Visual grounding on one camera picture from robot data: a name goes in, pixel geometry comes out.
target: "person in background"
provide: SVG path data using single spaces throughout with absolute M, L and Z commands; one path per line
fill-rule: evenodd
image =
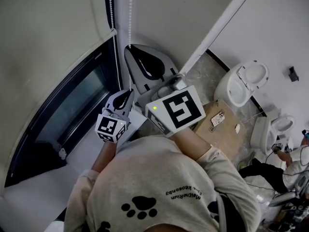
M 292 190 L 299 174 L 305 171 L 309 165 L 309 131 L 304 130 L 302 133 L 304 138 L 301 141 L 301 146 L 291 153 L 284 153 L 277 147 L 273 149 L 272 153 L 286 162 L 285 171 L 273 165 L 261 163 L 258 159 L 253 158 L 250 166 L 243 167 L 243 162 L 239 164 L 238 169 L 241 177 L 260 175 L 276 192 L 285 193 Z
M 64 231 L 256 231 L 253 191 L 221 150 L 189 128 L 170 139 L 106 142 L 69 199 Z

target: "black pants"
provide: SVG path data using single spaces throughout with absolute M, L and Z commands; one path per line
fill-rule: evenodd
M 285 193 L 288 191 L 283 182 L 283 170 L 276 168 L 273 165 L 261 163 L 257 159 L 252 160 L 252 165 L 245 167 L 239 171 L 241 177 L 248 176 L 262 176 L 273 188 L 279 193 Z

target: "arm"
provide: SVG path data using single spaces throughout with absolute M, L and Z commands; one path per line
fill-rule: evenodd
M 290 155 L 290 153 L 284 153 L 281 150 L 277 151 L 277 156 L 282 160 L 286 162 L 286 166 L 289 167 L 292 165 L 293 160 L 292 157 Z
M 244 221 L 246 231 L 255 231 L 261 218 L 255 194 L 221 150 L 212 147 L 190 129 L 174 134 L 171 139 L 183 154 L 196 160 L 205 170 L 214 189 L 232 201 Z
M 117 144 L 106 142 L 92 166 L 78 178 L 70 195 L 64 221 L 64 232 L 81 232 L 86 223 L 87 201 L 95 181 L 103 169 L 112 161 Z

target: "toilet lid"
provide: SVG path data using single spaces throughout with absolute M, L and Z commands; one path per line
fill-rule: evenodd
M 278 132 L 278 135 L 289 132 L 295 125 L 295 118 L 293 116 L 282 116 L 275 119 L 271 123 L 271 127 Z
M 262 87 L 269 79 L 269 70 L 266 64 L 257 60 L 249 61 L 241 66 L 237 75 L 247 89 L 255 91 Z

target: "cardboard box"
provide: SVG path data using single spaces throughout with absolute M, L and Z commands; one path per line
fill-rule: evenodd
M 212 146 L 222 150 L 230 160 L 233 160 L 246 134 L 244 125 L 223 100 L 212 101 L 206 104 L 204 111 L 206 117 L 198 122 L 194 128 L 195 133 Z M 224 112 L 225 120 L 214 127 L 211 118 L 220 111 Z M 235 131 L 237 124 L 240 125 L 238 133 Z

